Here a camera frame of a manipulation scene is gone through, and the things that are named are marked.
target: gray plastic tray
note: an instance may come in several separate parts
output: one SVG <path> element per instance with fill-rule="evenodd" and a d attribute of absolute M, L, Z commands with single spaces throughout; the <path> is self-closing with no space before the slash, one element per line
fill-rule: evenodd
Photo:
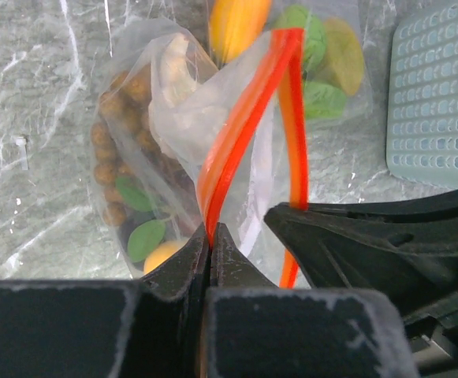
<path fill-rule="evenodd" d="M 395 176 L 458 188 L 458 0 L 434 3 L 395 31 L 386 162 Z"/>

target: marble countertop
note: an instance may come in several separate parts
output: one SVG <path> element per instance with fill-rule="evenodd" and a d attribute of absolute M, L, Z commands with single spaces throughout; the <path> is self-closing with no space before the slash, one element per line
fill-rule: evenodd
<path fill-rule="evenodd" d="M 163 14 L 194 35 L 204 0 L 0 0 L 0 279 L 129 278 L 93 210 L 88 132 L 102 67 L 133 20 Z M 392 33 L 431 0 L 360 0 L 374 112 L 311 138 L 312 202 L 377 202 L 441 190 L 398 180 L 385 166 Z M 15 137 L 28 139 L 29 170 Z M 254 263 L 276 281 L 280 258 Z"/>

